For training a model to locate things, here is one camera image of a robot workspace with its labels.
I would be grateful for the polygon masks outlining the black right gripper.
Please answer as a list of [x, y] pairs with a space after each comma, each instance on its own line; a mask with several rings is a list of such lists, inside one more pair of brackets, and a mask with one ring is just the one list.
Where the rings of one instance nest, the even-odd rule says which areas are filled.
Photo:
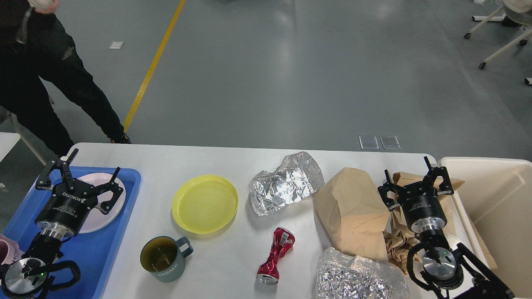
[[388, 170], [384, 170], [385, 182], [377, 188], [382, 202], [389, 211], [401, 207], [408, 229], [414, 233], [426, 230], [443, 229], [447, 218], [437, 196], [453, 195], [454, 189], [446, 167], [433, 166], [428, 157], [424, 157], [428, 172], [419, 183], [420, 195], [406, 198], [410, 191], [392, 182]]

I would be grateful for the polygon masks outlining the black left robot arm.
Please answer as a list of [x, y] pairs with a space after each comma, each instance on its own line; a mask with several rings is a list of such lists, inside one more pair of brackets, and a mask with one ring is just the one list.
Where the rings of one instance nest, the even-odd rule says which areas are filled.
[[70, 164], [77, 153], [75, 148], [66, 160], [50, 160], [36, 180], [36, 189], [52, 194], [34, 221], [41, 231], [28, 250], [18, 261], [1, 265], [1, 288], [9, 298], [44, 299], [49, 291], [74, 286], [81, 271], [74, 261], [61, 261], [61, 246], [79, 234], [93, 209], [109, 214], [123, 193], [116, 182], [120, 168], [97, 186], [74, 178]]

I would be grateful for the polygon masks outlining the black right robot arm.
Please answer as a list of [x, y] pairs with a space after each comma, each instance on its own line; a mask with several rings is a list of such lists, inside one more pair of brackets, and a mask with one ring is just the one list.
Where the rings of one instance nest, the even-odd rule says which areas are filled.
[[440, 195], [452, 195], [454, 189], [445, 167], [432, 165], [421, 181], [405, 186], [393, 183], [387, 170], [386, 181], [378, 192], [389, 211], [401, 208], [407, 228], [419, 240], [407, 254], [406, 269], [410, 279], [439, 299], [448, 299], [449, 291], [460, 287], [463, 271], [472, 276], [473, 286], [458, 295], [460, 299], [513, 299], [514, 293], [464, 244], [452, 249], [444, 235], [447, 218]]

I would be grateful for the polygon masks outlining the person's hand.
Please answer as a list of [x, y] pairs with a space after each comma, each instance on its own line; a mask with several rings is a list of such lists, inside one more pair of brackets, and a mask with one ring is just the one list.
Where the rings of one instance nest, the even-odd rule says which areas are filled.
[[59, 0], [29, 0], [30, 7], [43, 15], [52, 15], [60, 6]]

